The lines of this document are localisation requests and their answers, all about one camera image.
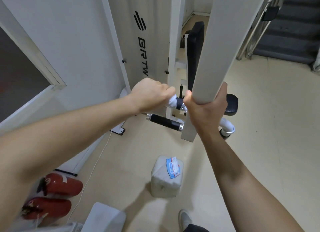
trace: black pants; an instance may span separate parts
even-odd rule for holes
[[[189,224],[188,227],[183,232],[209,232],[209,231],[200,226]]]

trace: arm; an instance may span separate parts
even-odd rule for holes
[[[197,105],[188,91],[184,103],[204,144],[236,231],[303,231],[220,136],[219,122],[228,105],[226,95],[227,84],[223,83],[214,102]]]
[[[128,96],[51,117],[0,137],[0,231],[21,210],[31,185],[130,116],[167,103],[175,88],[145,78]]]

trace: metal railing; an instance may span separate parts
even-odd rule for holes
[[[254,19],[246,38],[244,39],[236,59],[240,61],[245,52],[246,58],[251,59],[254,49],[258,45],[262,35],[271,21],[262,21],[266,11],[270,7],[282,7],[284,0],[264,0],[256,18]]]

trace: stair railing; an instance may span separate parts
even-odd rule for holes
[[[246,38],[244,39],[240,50],[236,56],[236,59],[240,61],[242,59],[243,53],[246,51],[246,58],[251,59],[251,56],[254,52],[254,49],[258,45],[262,35],[266,31],[267,27],[269,26],[270,22],[276,16],[274,14],[274,9],[279,10],[282,7],[284,0],[264,0],[260,10],[256,18],[254,19]]]

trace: hand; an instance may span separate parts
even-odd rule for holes
[[[223,82],[215,100],[204,105],[197,105],[192,99],[192,92],[186,91],[183,99],[188,114],[199,135],[205,133],[219,134],[220,120],[228,106],[226,82]]]
[[[137,113],[148,112],[167,104],[176,93],[175,87],[162,84],[151,78],[138,82],[129,94]]]

